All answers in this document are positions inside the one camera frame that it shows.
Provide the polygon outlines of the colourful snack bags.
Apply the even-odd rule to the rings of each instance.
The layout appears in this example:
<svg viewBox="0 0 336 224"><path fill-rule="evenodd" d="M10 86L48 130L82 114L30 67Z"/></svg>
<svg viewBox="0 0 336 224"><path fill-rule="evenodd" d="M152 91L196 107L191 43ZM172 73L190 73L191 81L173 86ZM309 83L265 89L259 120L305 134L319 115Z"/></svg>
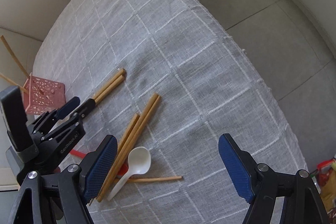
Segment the colourful snack bags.
<svg viewBox="0 0 336 224"><path fill-rule="evenodd" d="M335 157L317 165L310 174L313 179L326 211L335 209Z"/></svg>

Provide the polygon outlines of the white plastic spoon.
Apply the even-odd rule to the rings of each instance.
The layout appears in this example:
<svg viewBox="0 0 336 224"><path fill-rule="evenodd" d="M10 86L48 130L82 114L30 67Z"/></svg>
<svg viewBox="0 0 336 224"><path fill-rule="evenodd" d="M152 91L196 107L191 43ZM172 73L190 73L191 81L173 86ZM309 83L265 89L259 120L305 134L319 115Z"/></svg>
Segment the white plastic spoon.
<svg viewBox="0 0 336 224"><path fill-rule="evenodd" d="M131 176L147 173L151 166L150 151L145 147L136 147L129 153L127 161L129 168L126 174L120 178L117 184L113 187L112 191L109 193L107 197L108 201L112 200L112 198L116 196Z"/></svg>

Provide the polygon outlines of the pink perforated utensil holder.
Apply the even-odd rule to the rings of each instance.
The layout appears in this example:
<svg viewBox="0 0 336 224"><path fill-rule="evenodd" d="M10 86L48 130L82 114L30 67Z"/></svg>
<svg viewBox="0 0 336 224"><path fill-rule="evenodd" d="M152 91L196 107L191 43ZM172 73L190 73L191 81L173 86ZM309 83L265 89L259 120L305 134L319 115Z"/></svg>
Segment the pink perforated utensil holder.
<svg viewBox="0 0 336 224"><path fill-rule="evenodd" d="M41 115L62 107L66 103L65 85L30 74L23 86L23 106L26 114Z"/></svg>

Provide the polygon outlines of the wooden chopstick short left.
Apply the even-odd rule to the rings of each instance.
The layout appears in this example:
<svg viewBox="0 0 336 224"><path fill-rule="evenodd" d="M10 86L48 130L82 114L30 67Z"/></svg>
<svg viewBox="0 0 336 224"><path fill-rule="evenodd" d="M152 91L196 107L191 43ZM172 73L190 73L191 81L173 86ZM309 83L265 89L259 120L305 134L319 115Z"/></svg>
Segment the wooden chopstick short left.
<svg viewBox="0 0 336 224"><path fill-rule="evenodd" d="M118 150L117 150L117 155L121 152L125 142L127 141L132 129L134 128L135 124L137 123L140 115L135 113L134 116L132 117L131 121L129 122L125 132L122 135L121 140L118 143Z"/></svg>

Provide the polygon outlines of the grey checked tablecloth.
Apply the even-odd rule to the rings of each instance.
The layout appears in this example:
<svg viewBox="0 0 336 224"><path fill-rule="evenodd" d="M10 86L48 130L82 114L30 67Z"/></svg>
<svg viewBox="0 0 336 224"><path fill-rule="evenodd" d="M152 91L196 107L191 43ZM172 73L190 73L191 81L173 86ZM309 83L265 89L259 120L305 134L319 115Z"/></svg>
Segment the grey checked tablecloth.
<svg viewBox="0 0 336 224"><path fill-rule="evenodd" d="M148 177L182 179L126 184L113 200L89 207L95 223L242 223L248 203L219 155L223 133L277 172L307 167L270 88L197 0L71 0L33 74L84 101L119 69L125 81L84 120L78 147L89 152L107 134L122 137L157 93L137 145L151 153Z"/></svg>

